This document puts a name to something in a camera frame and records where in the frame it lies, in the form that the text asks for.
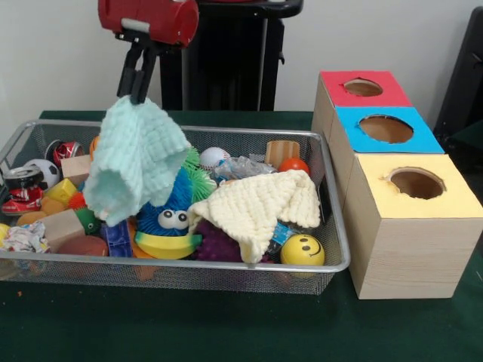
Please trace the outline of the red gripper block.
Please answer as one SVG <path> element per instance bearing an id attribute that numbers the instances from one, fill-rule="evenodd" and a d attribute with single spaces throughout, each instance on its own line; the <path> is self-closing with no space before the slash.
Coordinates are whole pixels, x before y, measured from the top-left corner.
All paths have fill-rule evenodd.
<path id="1" fill-rule="evenodd" d="M 198 28 L 198 4 L 195 1 L 171 0 L 100 0 L 101 26 L 124 41 L 146 39 L 185 48 Z M 131 94 L 131 103 L 144 103 L 155 66 L 154 48 L 142 50 L 132 43 L 126 54 L 118 84 L 117 97 Z"/>

